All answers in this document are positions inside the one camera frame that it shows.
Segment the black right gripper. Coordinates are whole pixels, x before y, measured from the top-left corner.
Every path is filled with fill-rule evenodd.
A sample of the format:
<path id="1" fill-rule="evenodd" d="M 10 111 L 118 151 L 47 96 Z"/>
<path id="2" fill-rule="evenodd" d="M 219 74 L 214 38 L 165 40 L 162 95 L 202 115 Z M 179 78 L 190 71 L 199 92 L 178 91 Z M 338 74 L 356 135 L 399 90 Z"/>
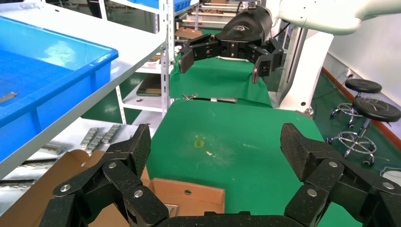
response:
<path id="1" fill-rule="evenodd" d="M 252 83 L 267 77 L 282 64 L 284 50 L 275 39 L 267 36 L 272 28 L 272 18 L 261 6 L 239 12 L 216 34 L 202 35 L 184 43 L 178 60 L 180 73 L 186 73 L 195 61 L 216 56 L 246 59 L 254 64 Z"/>

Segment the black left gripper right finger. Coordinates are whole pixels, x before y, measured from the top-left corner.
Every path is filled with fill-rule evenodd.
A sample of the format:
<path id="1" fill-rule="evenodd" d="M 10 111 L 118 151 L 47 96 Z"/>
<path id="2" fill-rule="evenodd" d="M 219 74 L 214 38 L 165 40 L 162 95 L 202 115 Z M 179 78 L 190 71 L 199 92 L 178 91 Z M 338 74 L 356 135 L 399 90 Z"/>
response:
<path id="1" fill-rule="evenodd" d="M 401 188 L 341 156 L 331 145 L 305 137 L 294 124 L 281 129 L 280 148 L 302 186 L 285 216 L 315 227 L 332 204 L 342 206 L 365 227 L 401 224 Z"/>

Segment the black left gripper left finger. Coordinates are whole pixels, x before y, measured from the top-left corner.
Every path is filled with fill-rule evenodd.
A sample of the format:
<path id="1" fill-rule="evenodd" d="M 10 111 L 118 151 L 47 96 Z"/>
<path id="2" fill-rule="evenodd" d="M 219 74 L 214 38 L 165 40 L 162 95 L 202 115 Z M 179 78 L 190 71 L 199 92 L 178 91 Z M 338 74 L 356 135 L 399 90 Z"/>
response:
<path id="1" fill-rule="evenodd" d="M 114 205 L 131 227 L 156 227 L 168 219 L 163 202 L 141 181 L 151 151 L 149 126 L 109 146 L 92 167 L 53 190 L 41 227 L 87 227 Z"/>

